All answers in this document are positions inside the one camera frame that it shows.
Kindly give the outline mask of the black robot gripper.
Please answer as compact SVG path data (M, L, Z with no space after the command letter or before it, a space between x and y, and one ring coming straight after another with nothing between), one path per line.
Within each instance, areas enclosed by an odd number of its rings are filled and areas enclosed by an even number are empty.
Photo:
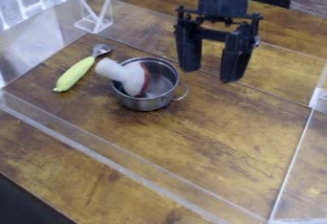
M218 40L224 42L220 80L239 80L246 74L252 49L259 44L258 28L262 15L248 14L248 0L198 0L195 10L180 6L176 12L175 40L182 70L192 72L200 68L202 40ZM239 23L231 33L202 27L206 21L223 22L228 27L235 24L235 18L250 19L251 23Z

